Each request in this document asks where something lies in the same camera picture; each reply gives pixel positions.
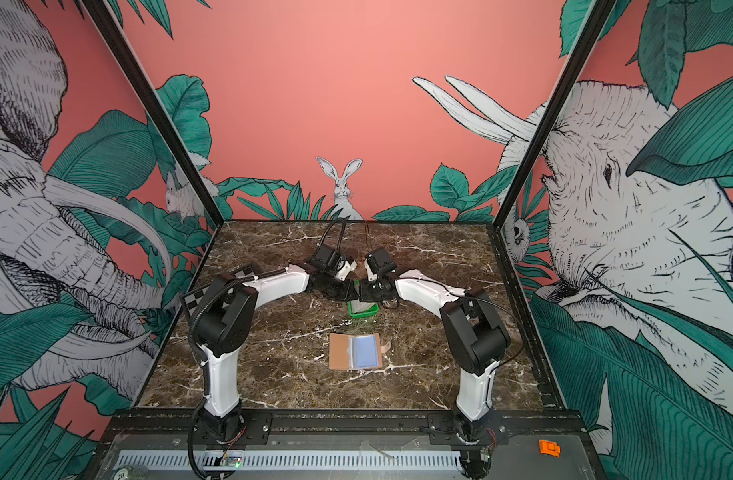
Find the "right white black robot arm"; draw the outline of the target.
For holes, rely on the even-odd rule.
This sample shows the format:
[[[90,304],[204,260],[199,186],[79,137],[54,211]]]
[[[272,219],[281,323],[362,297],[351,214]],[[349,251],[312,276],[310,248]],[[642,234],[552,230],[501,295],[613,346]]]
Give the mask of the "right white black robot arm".
[[[511,344],[488,294],[482,289],[448,286],[414,269],[362,281],[358,295],[363,302],[410,302],[440,319],[450,354],[460,368],[453,410],[455,435],[467,444],[486,436],[486,421],[493,410],[495,374],[504,364]]]

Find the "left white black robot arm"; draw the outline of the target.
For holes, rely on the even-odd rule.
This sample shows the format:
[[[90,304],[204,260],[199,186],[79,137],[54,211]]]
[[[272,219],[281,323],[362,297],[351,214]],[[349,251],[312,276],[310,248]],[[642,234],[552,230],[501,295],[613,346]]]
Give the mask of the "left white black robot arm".
[[[300,263],[262,274],[222,274],[200,291],[196,301],[184,304],[190,316],[188,344],[204,374],[204,398],[196,407],[196,421],[217,442],[228,443],[246,429],[238,394],[238,353],[250,334],[254,311],[308,291],[342,302],[358,298],[356,280]]]

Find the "tan leather card holder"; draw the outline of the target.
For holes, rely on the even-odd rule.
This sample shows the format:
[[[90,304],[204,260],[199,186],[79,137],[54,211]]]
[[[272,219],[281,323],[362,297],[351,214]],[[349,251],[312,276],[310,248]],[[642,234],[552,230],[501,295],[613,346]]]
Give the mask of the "tan leather card holder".
[[[328,366],[334,371],[374,370],[383,367],[383,356],[391,343],[382,343],[378,334],[330,334]]]

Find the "green plastic card tray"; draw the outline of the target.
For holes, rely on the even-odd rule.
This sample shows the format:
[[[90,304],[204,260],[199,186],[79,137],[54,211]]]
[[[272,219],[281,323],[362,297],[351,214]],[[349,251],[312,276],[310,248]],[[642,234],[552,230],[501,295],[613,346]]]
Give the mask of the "green plastic card tray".
[[[348,315],[354,319],[362,319],[372,317],[378,314],[379,305],[372,302],[362,302],[360,300],[360,282],[354,280],[350,299],[348,299]]]

